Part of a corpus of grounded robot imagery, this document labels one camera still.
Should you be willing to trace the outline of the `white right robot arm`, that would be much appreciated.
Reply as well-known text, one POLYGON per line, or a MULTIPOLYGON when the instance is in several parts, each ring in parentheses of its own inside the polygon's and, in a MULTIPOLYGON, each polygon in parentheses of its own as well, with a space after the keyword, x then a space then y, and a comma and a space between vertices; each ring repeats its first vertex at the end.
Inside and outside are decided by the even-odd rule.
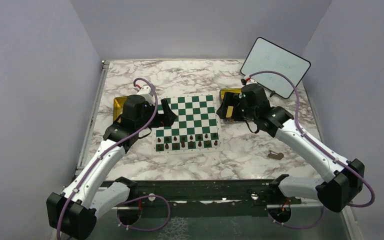
POLYGON ((318 200, 330 211, 339 213, 362 191, 365 165, 357 158, 348 160, 333 152, 297 123, 285 108, 271 106, 261 85, 252 83, 242 87, 240 93, 226 92, 216 114, 223 120, 253 122, 257 132, 266 132, 288 145, 319 174, 319 178, 288 174, 278 177, 268 190, 272 202, 280 204, 291 197, 307 198, 318 200))

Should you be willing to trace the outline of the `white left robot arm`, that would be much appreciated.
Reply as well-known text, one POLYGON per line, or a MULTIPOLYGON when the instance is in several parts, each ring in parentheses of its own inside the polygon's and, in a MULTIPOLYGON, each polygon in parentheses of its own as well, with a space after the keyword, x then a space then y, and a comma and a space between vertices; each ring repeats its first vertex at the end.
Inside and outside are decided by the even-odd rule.
POLYGON ((49 225, 69 239, 85 240, 97 220, 118 204, 132 205, 143 199, 137 195, 137 183, 125 177, 116 179, 98 192, 108 173, 121 160, 144 129, 170 127, 177 115, 168 100, 150 94, 126 98, 122 113, 105 130, 103 140, 84 170, 61 193, 51 193, 46 200, 49 225))

